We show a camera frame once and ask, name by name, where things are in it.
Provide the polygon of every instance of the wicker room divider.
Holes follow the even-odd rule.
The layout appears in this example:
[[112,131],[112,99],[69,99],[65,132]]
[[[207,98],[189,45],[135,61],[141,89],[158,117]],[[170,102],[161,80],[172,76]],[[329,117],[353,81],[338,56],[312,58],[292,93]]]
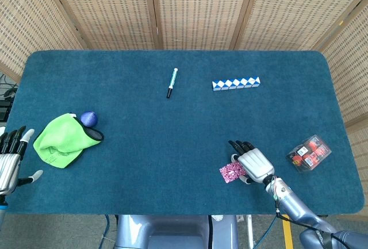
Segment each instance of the wicker room divider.
[[367,194],[367,1],[0,0],[0,70],[19,82],[42,49],[321,51]]

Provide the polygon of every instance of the teal table mat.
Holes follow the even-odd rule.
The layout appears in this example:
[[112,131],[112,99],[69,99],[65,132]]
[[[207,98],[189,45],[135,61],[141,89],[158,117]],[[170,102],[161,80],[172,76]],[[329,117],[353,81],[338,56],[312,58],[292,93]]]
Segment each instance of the teal table mat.
[[[178,75],[166,98],[174,67]],[[212,80],[259,76],[251,89]],[[219,168],[250,141],[316,213],[352,213],[363,192],[328,65],[314,51],[40,51],[28,59],[7,124],[34,128],[95,111],[104,141],[65,169],[29,146],[7,200],[16,213],[274,213],[263,185],[226,184]],[[286,154],[314,134],[332,154],[298,173]]]

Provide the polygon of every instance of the pink package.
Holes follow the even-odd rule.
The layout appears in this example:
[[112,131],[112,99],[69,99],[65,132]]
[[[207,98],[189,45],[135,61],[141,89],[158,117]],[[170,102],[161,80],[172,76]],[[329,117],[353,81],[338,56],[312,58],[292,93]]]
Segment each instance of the pink package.
[[239,162],[227,164],[220,169],[220,172],[226,183],[238,179],[241,175],[246,175],[246,171]]

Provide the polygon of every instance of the yellow stripe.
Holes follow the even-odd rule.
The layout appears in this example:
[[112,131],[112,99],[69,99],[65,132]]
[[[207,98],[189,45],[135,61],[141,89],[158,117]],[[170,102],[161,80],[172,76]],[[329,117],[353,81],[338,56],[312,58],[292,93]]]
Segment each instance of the yellow stripe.
[[282,220],[282,227],[283,227],[283,236],[285,238],[285,248],[293,249],[292,229],[290,227],[290,222]]

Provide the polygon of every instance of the green microfiber cloth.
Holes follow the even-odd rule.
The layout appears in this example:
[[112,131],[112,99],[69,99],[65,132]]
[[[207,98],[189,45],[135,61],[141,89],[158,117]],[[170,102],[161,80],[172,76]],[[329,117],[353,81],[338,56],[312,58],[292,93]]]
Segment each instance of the green microfiber cloth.
[[64,114],[45,127],[34,141],[33,148],[44,162],[65,168],[85,148],[103,139],[101,132],[85,127],[74,114]]

